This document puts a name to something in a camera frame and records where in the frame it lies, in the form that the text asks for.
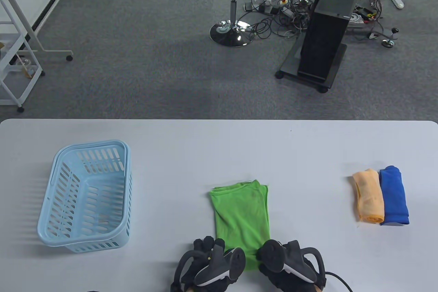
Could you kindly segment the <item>person's left hand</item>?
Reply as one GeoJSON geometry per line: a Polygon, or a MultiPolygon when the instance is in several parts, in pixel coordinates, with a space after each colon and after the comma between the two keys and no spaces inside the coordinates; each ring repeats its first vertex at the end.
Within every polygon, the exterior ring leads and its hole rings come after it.
{"type": "Polygon", "coordinates": [[[240,247],[225,250],[221,238],[206,236],[193,242],[193,250],[180,259],[171,292],[225,292],[242,275],[246,255],[240,247]]]}

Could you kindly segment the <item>person's right hand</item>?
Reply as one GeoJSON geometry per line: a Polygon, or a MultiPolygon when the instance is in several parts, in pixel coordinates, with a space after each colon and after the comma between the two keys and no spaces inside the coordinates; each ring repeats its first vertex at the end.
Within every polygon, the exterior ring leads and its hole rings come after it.
{"type": "Polygon", "coordinates": [[[269,239],[257,251],[259,270],[283,292],[318,292],[326,284],[321,253],[314,247],[301,249],[297,240],[281,244],[269,239]]]}

